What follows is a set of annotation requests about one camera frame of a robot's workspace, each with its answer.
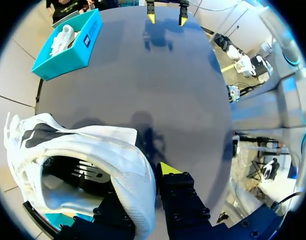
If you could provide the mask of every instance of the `cable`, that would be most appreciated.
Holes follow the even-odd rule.
[[[231,9],[235,6],[237,6],[238,4],[240,4],[243,0],[240,0],[239,2],[237,2],[235,5],[233,6],[230,6],[230,7],[227,7],[227,8],[223,8],[223,9],[209,9],[209,8],[204,8],[204,7],[201,7],[201,6],[198,6],[196,3],[188,0],[188,2],[191,4],[191,5],[194,5],[196,6],[197,8],[199,9],[203,9],[203,10],[206,10],[206,11],[211,11],[211,12],[221,12],[221,11],[225,11],[225,10],[228,10],[228,9]]]
[[[295,197],[295,196],[299,196],[299,195],[303,195],[303,194],[304,194],[304,193],[303,193],[302,191],[299,191],[299,192],[295,192],[295,193],[289,195],[288,197],[284,198],[284,199],[281,200],[279,203],[277,203],[277,204],[272,208],[272,210],[273,210],[273,211],[276,211],[276,210],[280,207],[280,205],[281,205],[282,203],[286,202],[287,200],[289,200],[289,199],[291,199],[291,198],[293,198],[293,197]]]

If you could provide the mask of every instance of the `round table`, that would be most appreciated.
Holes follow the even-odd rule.
[[[211,45],[179,8],[145,6],[101,11],[102,29],[89,66],[46,81],[37,113],[51,113],[66,128],[109,125],[135,128],[149,158],[189,172],[195,189],[220,214],[232,158],[231,114],[225,81]],[[163,208],[156,203],[150,239],[168,239]]]

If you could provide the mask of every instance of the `shoe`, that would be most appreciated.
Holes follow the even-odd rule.
[[[24,201],[40,213],[72,212],[93,216],[102,197],[88,194],[53,175],[43,166],[54,156],[86,161],[110,176],[126,213],[136,227],[135,236],[146,239],[155,225],[156,185],[152,168],[135,146],[137,131],[113,126],[66,129],[48,113],[4,127],[4,145],[12,176]]]
[[[64,25],[63,30],[54,37],[53,44],[51,45],[51,56],[55,56],[63,52],[75,40],[76,34],[70,25]]]

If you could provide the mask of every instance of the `shoe box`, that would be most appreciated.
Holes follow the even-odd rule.
[[[54,37],[63,30],[64,25],[70,25],[75,32],[78,32],[78,35],[70,48],[51,56]],[[98,9],[79,14],[61,23],[47,39],[31,72],[48,81],[59,75],[87,67],[102,25]]]

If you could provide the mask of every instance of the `person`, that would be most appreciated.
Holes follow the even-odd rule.
[[[46,9],[53,17],[53,24],[75,11],[82,14],[88,8],[88,0],[46,0]]]

